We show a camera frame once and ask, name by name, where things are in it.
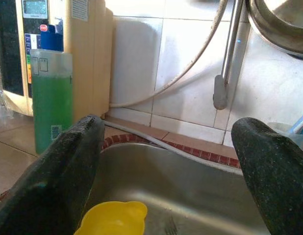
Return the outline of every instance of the wall tile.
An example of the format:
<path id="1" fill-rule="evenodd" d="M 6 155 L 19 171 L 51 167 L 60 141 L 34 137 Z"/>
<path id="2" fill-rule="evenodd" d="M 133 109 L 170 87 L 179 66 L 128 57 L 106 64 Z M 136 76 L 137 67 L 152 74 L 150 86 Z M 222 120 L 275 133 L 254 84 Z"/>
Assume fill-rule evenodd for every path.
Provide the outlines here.
<path id="1" fill-rule="evenodd" d="M 157 115 L 152 116 L 151 127 L 214 143 L 222 143 L 225 133 L 222 130 Z"/>
<path id="2" fill-rule="evenodd" d="M 136 122 L 145 126 L 149 126 L 151 122 L 151 114 L 139 112 L 132 109 L 113 108 L 110 109 L 107 114 L 114 118 Z"/>
<path id="3" fill-rule="evenodd" d="M 214 77 L 221 73 L 229 22 L 221 22 L 206 51 L 193 68 L 164 94 L 154 99 L 153 114 L 213 126 Z M 165 19 L 156 88 L 179 74 L 201 49 L 211 22 Z"/>
<path id="4" fill-rule="evenodd" d="M 116 18 L 112 103 L 140 100 L 153 93 L 160 49 L 162 19 Z M 152 112 L 152 101 L 131 107 Z"/>
<path id="5" fill-rule="evenodd" d="M 234 99 L 235 89 L 239 80 L 242 62 L 245 55 L 246 45 L 249 39 L 250 24 L 240 23 L 236 47 L 233 54 L 233 61 L 229 74 L 229 84 L 227 87 L 227 107 L 223 110 L 217 110 L 214 127 L 222 130 L 226 130 L 227 123 L 230 115 L 231 106 Z"/>
<path id="6" fill-rule="evenodd" d="M 105 0 L 115 16 L 163 17 L 165 0 Z"/>
<path id="7" fill-rule="evenodd" d="M 226 131 L 223 145 L 234 148 L 230 131 Z"/>
<path id="8" fill-rule="evenodd" d="M 166 0 L 165 18 L 212 21 L 218 5 L 219 0 Z M 232 8 L 233 0 L 229 0 L 222 21 L 230 21 Z M 244 3 L 240 21 L 248 22 Z"/>
<path id="9" fill-rule="evenodd" d="M 227 129 L 239 118 L 294 124 L 303 114 L 303 61 L 251 30 Z"/>

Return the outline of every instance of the stainless steel sink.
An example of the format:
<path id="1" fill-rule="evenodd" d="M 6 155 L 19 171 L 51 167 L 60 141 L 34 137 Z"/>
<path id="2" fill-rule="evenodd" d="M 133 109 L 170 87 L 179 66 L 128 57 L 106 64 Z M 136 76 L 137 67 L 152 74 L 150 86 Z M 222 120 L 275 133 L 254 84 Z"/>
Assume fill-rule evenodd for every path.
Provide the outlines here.
<path id="1" fill-rule="evenodd" d="M 145 235 L 270 234 L 242 175 L 146 144 L 102 153 L 86 211 L 105 201 L 144 202 Z"/>

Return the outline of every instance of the barcode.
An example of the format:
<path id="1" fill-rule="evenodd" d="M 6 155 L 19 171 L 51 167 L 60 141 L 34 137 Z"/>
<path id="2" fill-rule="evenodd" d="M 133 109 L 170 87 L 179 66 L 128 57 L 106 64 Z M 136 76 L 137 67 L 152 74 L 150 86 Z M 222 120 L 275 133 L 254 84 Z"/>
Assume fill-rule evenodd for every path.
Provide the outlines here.
<path id="1" fill-rule="evenodd" d="M 51 126 L 51 140 L 55 140 L 62 131 L 62 125 Z"/>

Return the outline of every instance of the white hose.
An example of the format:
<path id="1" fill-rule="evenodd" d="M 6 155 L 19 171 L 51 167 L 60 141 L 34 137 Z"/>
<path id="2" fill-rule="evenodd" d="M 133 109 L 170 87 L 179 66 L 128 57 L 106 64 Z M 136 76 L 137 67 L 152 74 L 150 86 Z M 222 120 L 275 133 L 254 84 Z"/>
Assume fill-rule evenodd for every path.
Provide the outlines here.
<path id="1" fill-rule="evenodd" d="M 225 166 L 225 165 L 221 165 L 221 164 L 218 164 L 218 163 L 214 163 L 214 162 L 210 162 L 210 161 L 207 161 L 207 160 L 204 160 L 204 159 L 201 159 L 201 158 L 198 158 L 198 157 L 195 157 L 191 154 L 188 154 L 186 152 L 183 152 L 182 150 L 179 150 L 177 148 L 174 148 L 172 147 L 171 145 L 169 144 L 166 144 L 160 140 L 157 140 L 147 134 L 144 134 L 140 131 L 136 131 L 134 129 L 131 129 L 131 128 L 128 128 L 128 127 L 125 127 L 125 126 L 121 126 L 121 125 L 118 125 L 118 124 L 115 124 L 115 123 L 112 123 L 112 122 L 109 122 L 109 121 L 104 121 L 104 124 L 106 126 L 110 126 L 110 127 L 113 127 L 113 128 L 116 128 L 116 129 L 119 129 L 119 130 L 122 130 L 122 131 L 126 131 L 126 132 L 129 132 L 129 133 L 132 133 L 132 134 L 135 134 L 139 137 L 142 137 L 150 142 L 153 142 L 157 145 L 159 145 L 160 147 L 163 147 L 167 150 L 170 150 L 174 153 L 177 153 L 183 157 L 186 157 L 188 159 L 191 159 L 193 161 L 196 161 L 196 162 L 199 162 L 199 163 L 202 163 L 202 164 L 205 164 L 207 166 L 211 166 L 211 167 L 214 167 L 214 168 L 217 168 L 217 169 L 220 169 L 220 170 L 224 170 L 224 171 L 227 171 L 227 172 L 230 172 L 230 173 L 234 173 L 234 174 L 237 174 L 237 175 L 243 175 L 242 174 L 242 171 L 239 170 L 239 169 L 236 169 L 236 168 L 233 168 L 233 167 L 230 167 L 230 166 Z"/>
<path id="2" fill-rule="evenodd" d="M 167 90 L 169 87 L 171 87 L 173 84 L 175 84 L 176 82 L 178 82 L 194 65 L 195 63 L 198 61 L 198 59 L 201 57 L 201 55 L 204 53 L 204 51 L 206 50 L 207 46 L 209 45 L 211 39 L 213 38 L 219 23 L 221 21 L 222 16 L 224 15 L 225 9 L 227 6 L 227 0 L 220 0 L 219 1 L 219 6 L 218 6 L 218 10 L 216 13 L 216 16 L 214 18 L 214 21 L 212 22 L 212 27 L 211 27 L 211 31 L 203 45 L 203 47 L 201 48 L 201 50 L 199 51 L 199 53 L 195 56 L 195 58 L 187 65 L 187 67 L 182 71 L 182 73 L 180 73 L 179 75 L 177 75 L 175 78 L 173 78 L 172 80 L 170 80 L 167 84 L 165 84 L 164 86 L 162 86 L 160 89 L 154 91 L 153 94 L 144 97 L 140 100 L 137 101 L 131 101 L 131 102 L 126 102 L 126 103 L 119 103 L 119 104 L 115 104 L 115 103 L 110 103 L 110 107 L 111 108 L 121 108 L 121 107 L 127 107 L 127 106 L 132 106 L 138 103 L 141 103 L 143 101 L 146 101 L 148 99 L 154 98 L 156 95 L 159 95 L 160 93 L 164 92 L 165 90 Z"/>

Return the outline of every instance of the metal bowl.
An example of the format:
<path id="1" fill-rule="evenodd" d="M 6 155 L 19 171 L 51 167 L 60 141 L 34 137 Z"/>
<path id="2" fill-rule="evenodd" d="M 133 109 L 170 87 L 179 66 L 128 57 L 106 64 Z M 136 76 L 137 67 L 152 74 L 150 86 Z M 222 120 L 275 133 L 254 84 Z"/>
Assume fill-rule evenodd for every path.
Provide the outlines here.
<path id="1" fill-rule="evenodd" d="M 303 0 L 246 0 L 253 29 L 278 49 L 303 59 Z"/>

